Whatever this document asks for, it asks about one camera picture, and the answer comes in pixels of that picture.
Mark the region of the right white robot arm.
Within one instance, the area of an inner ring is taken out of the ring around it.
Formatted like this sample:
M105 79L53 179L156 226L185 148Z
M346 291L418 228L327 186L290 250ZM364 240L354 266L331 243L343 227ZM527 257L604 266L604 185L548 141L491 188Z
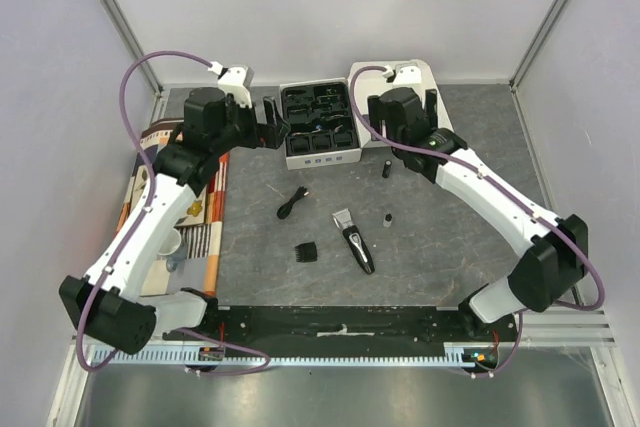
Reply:
M367 100L377 139L392 142L406 168L469 205L507 241L519 260L500 280L461 305L458 328L483 339L494 322L523 309L543 312L585 277L575 253L588 249L588 228L577 215L561 218L522 195L489 169L455 132L437 124L434 90L419 96L393 88Z

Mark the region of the black silver hair clipper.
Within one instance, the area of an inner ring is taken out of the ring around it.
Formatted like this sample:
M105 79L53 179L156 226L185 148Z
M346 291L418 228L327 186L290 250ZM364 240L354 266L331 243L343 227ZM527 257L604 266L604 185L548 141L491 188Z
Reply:
M332 218L336 227L341 231L360 268L367 275L372 275L375 272L373 258L364 242L360 230L352 219L350 211L348 209L342 209L334 212Z

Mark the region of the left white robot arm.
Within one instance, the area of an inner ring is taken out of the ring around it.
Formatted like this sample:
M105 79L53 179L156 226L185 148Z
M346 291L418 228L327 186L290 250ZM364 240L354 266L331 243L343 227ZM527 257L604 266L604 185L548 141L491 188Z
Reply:
M141 297L147 274L174 226L205 192L221 157L236 147L278 149L290 128L274 98L263 100L266 120L253 105L219 88L197 88L184 103L184 119L158 151L135 208L105 253L80 278L68 276L59 296L77 335L126 354L138 353L157 335L185 327L198 340L219 329L206 296L183 289Z

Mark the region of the black cylindrical battery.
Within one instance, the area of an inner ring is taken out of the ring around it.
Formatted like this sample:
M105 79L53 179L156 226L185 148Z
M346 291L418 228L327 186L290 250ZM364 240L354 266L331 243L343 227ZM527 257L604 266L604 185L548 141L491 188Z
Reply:
M392 167L392 161L391 160L386 160L384 163L384 167L383 167L383 171L382 171L382 177L383 178L388 178L390 175L390 171L391 171L391 167Z

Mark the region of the white clipper kit box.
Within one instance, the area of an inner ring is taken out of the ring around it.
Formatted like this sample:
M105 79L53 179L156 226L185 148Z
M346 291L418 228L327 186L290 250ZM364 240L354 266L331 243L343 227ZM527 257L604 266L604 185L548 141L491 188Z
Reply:
M349 75L345 78L315 80L284 84L280 87L280 101L282 116L290 125L290 132L284 141L286 166L290 170L309 169L313 167L334 164L355 163L360 160L362 151L367 148L377 148L383 145L362 126L359 119L353 115L353 107L349 97L349 87L352 81L355 85L355 99L357 108L363 117L368 116L367 98L381 95L392 87L382 76L386 66L396 66L403 63L416 63L422 72L422 91L436 89L438 91L438 122L439 127L451 128L452 124L441 100L440 92L430 66L418 59L405 61L377 61L376 66L382 70L367 71L360 76L355 73L368 67L368 62L356 62L352 65ZM338 150L334 144L335 133L351 132L353 147ZM318 134L331 136L332 146L329 150L314 152L312 137ZM292 156L289 141L294 136L309 136L312 152L309 155Z

